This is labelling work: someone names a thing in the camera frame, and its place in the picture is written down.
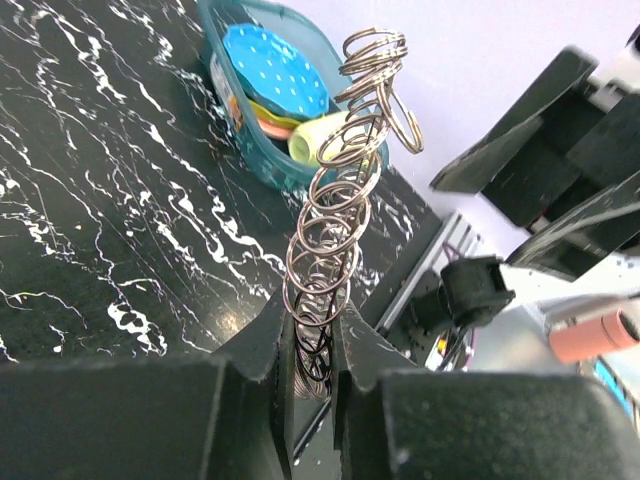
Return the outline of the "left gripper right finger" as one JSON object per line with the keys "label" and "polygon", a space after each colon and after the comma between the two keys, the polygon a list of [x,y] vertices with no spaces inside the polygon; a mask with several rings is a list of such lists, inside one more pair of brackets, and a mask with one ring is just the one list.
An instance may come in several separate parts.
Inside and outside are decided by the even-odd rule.
{"label": "left gripper right finger", "polygon": [[348,307],[332,326],[334,446],[345,479],[635,479],[639,439],[577,375],[435,373]]}

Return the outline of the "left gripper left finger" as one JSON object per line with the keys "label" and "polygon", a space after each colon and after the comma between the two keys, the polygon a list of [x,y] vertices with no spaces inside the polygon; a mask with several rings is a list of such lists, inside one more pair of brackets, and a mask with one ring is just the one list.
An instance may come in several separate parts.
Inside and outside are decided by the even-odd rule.
{"label": "left gripper left finger", "polygon": [[294,329],[280,294],[212,353],[1,368],[5,479],[288,479]]}

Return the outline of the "yellow plate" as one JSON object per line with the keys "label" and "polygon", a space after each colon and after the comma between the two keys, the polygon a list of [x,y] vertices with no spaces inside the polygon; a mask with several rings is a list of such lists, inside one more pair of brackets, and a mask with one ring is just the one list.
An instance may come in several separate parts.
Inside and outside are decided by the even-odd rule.
{"label": "yellow plate", "polygon": [[253,113],[255,114],[255,116],[259,120],[264,121],[270,125],[284,128],[287,130],[293,130],[298,125],[301,124],[300,120],[277,115],[252,99],[249,99],[248,103]]}

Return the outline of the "blue polka dot plate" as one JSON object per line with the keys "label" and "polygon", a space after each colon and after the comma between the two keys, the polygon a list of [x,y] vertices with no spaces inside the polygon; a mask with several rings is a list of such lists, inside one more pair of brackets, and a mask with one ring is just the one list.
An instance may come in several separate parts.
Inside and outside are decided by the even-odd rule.
{"label": "blue polka dot plate", "polygon": [[329,110],[329,92],[315,66],[279,35],[254,24],[228,28],[223,46],[243,89],[272,113],[300,121]]}

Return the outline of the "pink plate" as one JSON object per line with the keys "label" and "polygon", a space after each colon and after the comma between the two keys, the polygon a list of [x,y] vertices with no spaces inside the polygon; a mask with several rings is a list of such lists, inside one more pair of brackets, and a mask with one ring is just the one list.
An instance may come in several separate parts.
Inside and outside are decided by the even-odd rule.
{"label": "pink plate", "polygon": [[269,137],[270,139],[275,139],[279,141],[287,141],[291,137],[293,131],[295,130],[295,127],[290,128],[288,126],[282,127],[279,125],[273,125],[260,118],[257,119],[257,122],[262,132],[267,137]]}

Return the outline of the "teal plastic container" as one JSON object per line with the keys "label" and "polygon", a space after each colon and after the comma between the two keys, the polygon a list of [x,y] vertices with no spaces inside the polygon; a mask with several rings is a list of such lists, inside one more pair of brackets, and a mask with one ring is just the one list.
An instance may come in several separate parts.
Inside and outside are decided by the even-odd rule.
{"label": "teal plastic container", "polygon": [[207,66],[240,152],[255,176],[283,191],[308,187],[316,166],[291,157],[301,123],[345,109],[342,60],[309,19],[267,1],[200,1]]}

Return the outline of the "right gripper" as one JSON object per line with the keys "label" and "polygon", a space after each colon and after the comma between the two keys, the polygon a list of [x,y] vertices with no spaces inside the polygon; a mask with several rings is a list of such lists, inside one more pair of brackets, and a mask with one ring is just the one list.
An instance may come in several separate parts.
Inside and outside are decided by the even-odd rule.
{"label": "right gripper", "polygon": [[597,65],[563,48],[430,183],[440,192],[483,190],[519,227],[554,221],[508,257],[512,267],[576,280],[639,234],[639,89],[620,73],[596,89],[586,79]]}

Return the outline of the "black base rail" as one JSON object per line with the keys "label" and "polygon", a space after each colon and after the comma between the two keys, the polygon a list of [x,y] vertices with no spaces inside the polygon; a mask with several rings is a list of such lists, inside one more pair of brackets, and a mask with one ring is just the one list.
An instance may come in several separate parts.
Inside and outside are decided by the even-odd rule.
{"label": "black base rail", "polygon": [[402,283],[375,330],[432,371],[465,371],[478,330],[515,298],[504,260],[461,214],[452,214]]}

